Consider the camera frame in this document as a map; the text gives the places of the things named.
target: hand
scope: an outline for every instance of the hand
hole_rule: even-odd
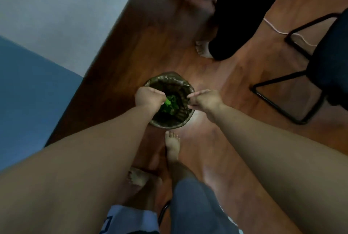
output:
[[[203,111],[213,123],[215,123],[214,113],[224,105],[220,93],[217,90],[205,89],[193,92],[187,98],[190,99],[188,104],[190,109]]]
[[[162,91],[152,87],[140,87],[135,94],[135,105],[148,106],[151,114],[154,115],[166,99],[166,94]]]

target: trash bag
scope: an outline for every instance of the trash bag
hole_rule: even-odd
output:
[[[166,96],[176,96],[178,109],[172,114],[165,112],[163,106],[154,115],[150,123],[161,129],[176,129],[184,126],[192,117],[194,110],[187,107],[187,95],[194,92],[194,88],[175,72],[165,72],[161,75],[150,78],[144,85],[163,91]]]

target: person's left hand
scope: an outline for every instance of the person's left hand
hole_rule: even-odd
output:
[[[162,91],[152,87],[140,87],[135,94],[135,105],[148,106],[151,113],[155,114],[166,99],[166,94]]]

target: chair seat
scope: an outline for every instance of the chair seat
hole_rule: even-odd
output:
[[[348,110],[348,9],[316,47],[306,75],[327,94],[331,104]]]

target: green leaves in basket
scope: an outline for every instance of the green leaves in basket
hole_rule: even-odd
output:
[[[167,96],[167,100],[161,106],[160,111],[174,115],[176,109],[179,109],[179,105],[176,102],[176,96],[170,95]]]

